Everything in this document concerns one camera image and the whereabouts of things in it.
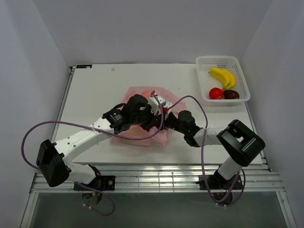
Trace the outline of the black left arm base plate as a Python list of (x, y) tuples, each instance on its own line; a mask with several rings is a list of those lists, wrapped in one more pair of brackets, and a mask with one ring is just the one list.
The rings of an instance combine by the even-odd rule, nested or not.
[(87, 188), (92, 188), (101, 191), (115, 190), (116, 176), (106, 175), (97, 176), (89, 184), (74, 183), (73, 190), (88, 190)]

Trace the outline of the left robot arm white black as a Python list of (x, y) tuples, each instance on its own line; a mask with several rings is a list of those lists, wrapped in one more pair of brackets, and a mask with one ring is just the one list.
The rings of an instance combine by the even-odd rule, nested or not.
[(135, 94), (127, 103), (114, 106), (90, 126), (82, 127), (81, 131), (56, 142), (42, 142), (36, 164), (50, 187), (68, 180), (80, 182), (91, 190), (98, 189), (101, 186), (100, 171), (89, 164), (73, 163), (73, 159), (133, 125), (139, 125), (146, 131), (161, 126), (165, 105), (166, 100), (159, 95), (145, 98)]

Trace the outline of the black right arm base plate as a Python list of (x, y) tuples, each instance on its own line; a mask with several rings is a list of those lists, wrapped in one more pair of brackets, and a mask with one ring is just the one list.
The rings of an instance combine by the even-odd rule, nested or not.
[[(229, 190), (236, 176), (237, 175), (234, 175), (231, 179), (225, 180), (222, 179), (220, 176), (211, 174), (211, 175), (206, 175), (206, 180), (210, 190)], [(200, 175), (198, 181), (196, 181), (195, 183), (199, 185), (200, 190), (207, 190), (203, 175)], [(243, 188), (243, 182), (241, 180), (240, 175), (238, 175), (232, 189), (241, 190), (242, 188)]]

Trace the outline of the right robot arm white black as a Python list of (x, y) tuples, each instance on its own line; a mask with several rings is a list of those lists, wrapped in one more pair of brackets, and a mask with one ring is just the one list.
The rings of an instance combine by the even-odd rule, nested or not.
[(214, 174), (206, 177), (212, 190), (228, 189), (236, 174), (247, 167), (266, 146), (264, 140), (240, 120), (233, 120), (225, 128), (205, 129), (196, 125), (190, 111), (184, 110), (177, 117), (169, 114), (164, 127), (183, 134), (191, 147), (219, 145), (225, 148), (229, 157)]

